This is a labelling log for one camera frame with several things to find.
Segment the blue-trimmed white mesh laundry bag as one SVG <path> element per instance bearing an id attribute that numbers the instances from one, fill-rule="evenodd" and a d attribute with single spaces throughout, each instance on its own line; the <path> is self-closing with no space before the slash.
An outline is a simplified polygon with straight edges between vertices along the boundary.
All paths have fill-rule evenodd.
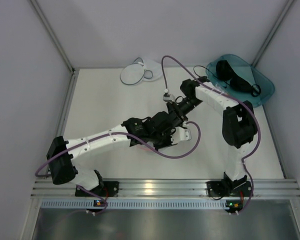
<path id="1" fill-rule="evenodd" d="M 138 57 L 121 70 L 119 79 L 126 86 L 135 86 L 141 82 L 159 80 L 162 76 L 161 65 L 158 62 Z"/>

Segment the right aluminium corner post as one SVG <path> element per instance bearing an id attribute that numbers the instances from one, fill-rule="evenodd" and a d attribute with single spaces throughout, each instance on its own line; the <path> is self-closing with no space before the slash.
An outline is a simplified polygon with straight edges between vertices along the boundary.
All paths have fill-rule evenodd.
<path id="1" fill-rule="evenodd" d="M 295 5 L 296 0 L 285 0 L 283 6 L 280 8 L 278 15 L 276 16 L 274 22 L 270 25 L 270 29 L 263 40 L 261 46 L 259 47 L 258 51 L 256 52 L 251 65 L 256 67 L 259 62 L 261 61 L 263 55 L 266 53 L 268 47 L 270 46 L 271 42 L 274 40 L 276 34 L 278 33 L 280 27 L 282 26 L 283 22 L 289 15 L 290 11 L 292 10 L 293 6 Z"/>

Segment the teal plastic tray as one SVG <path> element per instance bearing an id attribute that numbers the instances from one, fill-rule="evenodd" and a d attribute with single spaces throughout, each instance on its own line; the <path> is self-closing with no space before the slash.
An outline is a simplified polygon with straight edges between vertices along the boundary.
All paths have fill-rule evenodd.
<path id="1" fill-rule="evenodd" d="M 271 80 L 234 54 L 210 62 L 205 72 L 216 88 L 241 102 L 249 101 L 254 108 L 264 105 L 275 92 Z"/>

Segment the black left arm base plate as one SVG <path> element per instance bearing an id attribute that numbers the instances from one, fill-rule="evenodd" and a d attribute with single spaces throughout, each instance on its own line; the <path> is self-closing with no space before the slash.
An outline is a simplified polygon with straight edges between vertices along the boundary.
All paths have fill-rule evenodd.
<path id="1" fill-rule="evenodd" d="M 98 195 L 100 197 L 116 197 L 119 192 L 119 185 L 118 181 L 104 181 L 103 185 L 99 185 L 89 192 Z M 75 190 L 76 197 L 91 197 L 92 195 L 79 189 L 78 187 Z"/>

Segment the black bra in tray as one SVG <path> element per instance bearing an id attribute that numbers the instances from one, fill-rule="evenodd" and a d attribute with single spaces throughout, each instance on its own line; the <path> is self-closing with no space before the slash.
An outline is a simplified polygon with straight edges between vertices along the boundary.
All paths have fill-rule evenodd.
<path id="1" fill-rule="evenodd" d="M 258 84 L 251 85 L 248 81 L 236 74 L 227 60 L 219 60 L 215 67 L 218 80 L 225 82 L 234 91 L 250 94 L 252 97 L 258 97 L 262 90 Z"/>

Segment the aluminium front rail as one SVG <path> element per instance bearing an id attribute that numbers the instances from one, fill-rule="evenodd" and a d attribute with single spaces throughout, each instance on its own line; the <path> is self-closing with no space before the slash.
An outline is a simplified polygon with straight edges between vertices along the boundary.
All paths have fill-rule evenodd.
<path id="1" fill-rule="evenodd" d="M 117 198 L 189 198 L 207 199 L 209 179 L 113 179 L 119 182 Z M 300 199 L 300 187 L 294 179 L 255 179 L 253 197 L 260 200 Z M 54 185 L 50 179 L 37 179 L 32 198 L 74 198 L 76 186 Z"/>

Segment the left aluminium corner post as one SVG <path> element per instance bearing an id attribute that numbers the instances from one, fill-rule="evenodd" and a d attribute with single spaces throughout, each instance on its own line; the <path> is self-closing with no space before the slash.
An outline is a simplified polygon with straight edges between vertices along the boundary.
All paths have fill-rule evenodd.
<path id="1" fill-rule="evenodd" d="M 32 9 L 34 10 L 38 20 L 43 25 L 43 28 L 45 29 L 46 33 L 48 34 L 48 37 L 50 38 L 52 44 L 54 45 L 57 53 L 61 57 L 63 63 L 67 67 L 67 69 L 73 73 L 75 71 L 73 65 L 71 64 L 60 40 L 58 39 L 55 31 L 53 30 L 52 25 L 50 24 L 46 14 L 44 13 L 42 7 L 40 6 L 39 2 L 37 0 L 28 0 L 29 4 L 31 5 Z"/>

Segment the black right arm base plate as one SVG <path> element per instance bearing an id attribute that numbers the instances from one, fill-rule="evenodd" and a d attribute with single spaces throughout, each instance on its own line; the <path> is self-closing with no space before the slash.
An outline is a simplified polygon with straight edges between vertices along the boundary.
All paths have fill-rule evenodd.
<path id="1" fill-rule="evenodd" d="M 209 197 L 214 199 L 220 199 L 225 197 L 249 197 L 252 190 L 252 185 L 249 181 L 246 183 L 233 188 L 220 181 L 208 181 L 207 184 L 207 194 Z"/>

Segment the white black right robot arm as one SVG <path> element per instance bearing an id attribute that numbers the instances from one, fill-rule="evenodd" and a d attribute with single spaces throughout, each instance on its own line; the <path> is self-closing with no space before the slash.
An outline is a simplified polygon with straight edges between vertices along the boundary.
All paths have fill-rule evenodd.
<path id="1" fill-rule="evenodd" d="M 187 114 L 201 103 L 206 103 L 222 117 L 222 137 L 228 144 L 227 165 L 221 180 L 209 182 L 210 195 L 230 196 L 239 191 L 250 194 L 253 183 L 245 160 L 255 153 L 254 149 L 249 151 L 253 140 L 260 138 L 260 126 L 252 104 L 249 101 L 238 102 L 224 94 L 205 76 L 184 80 L 180 90 L 184 95 L 180 102 L 171 99 L 167 91 L 163 95 L 168 112 L 174 113 L 180 121 L 187 121 Z"/>

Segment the aluminium corner post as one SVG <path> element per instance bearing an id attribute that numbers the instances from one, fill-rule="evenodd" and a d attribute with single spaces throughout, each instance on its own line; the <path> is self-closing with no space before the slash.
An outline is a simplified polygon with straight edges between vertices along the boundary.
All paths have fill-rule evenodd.
<path id="1" fill-rule="evenodd" d="M 28 0 L 29 4 L 31 5 L 32 9 L 34 10 L 38 20 L 43 25 L 43 28 L 45 29 L 46 33 L 48 34 L 48 37 L 50 38 L 52 44 L 54 45 L 57 53 L 61 57 L 63 63 L 67 67 L 67 69 L 73 73 L 75 71 L 73 65 L 71 64 L 60 40 L 58 39 L 55 31 L 53 30 L 52 25 L 50 24 L 46 14 L 44 13 L 42 7 L 40 6 L 39 2 L 37 0 Z"/>
<path id="2" fill-rule="evenodd" d="M 280 27 L 282 26 L 283 22 L 289 15 L 290 11 L 292 10 L 293 6 L 295 5 L 296 0 L 285 0 L 283 6 L 280 8 L 278 15 L 276 16 L 274 22 L 270 25 L 270 29 L 263 40 L 261 46 L 259 47 L 258 51 L 256 52 L 251 65 L 256 67 L 259 62 L 261 61 L 263 55 L 266 53 L 268 47 L 270 46 L 271 42 L 274 40 L 276 34 L 278 33 Z"/>

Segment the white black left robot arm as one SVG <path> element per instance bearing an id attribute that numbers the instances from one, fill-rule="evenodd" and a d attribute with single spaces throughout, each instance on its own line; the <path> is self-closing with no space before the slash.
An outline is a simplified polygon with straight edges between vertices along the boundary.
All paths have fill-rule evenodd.
<path id="1" fill-rule="evenodd" d="M 129 118 L 107 131 L 87 137 L 65 140 L 56 137 L 47 153 L 52 182 L 55 185 L 72 183 L 86 190 L 103 186 L 97 170 L 84 167 L 81 162 L 115 148 L 127 148 L 150 143 L 156 150 L 167 148 L 191 138 L 183 121 L 165 111 L 154 117 Z"/>

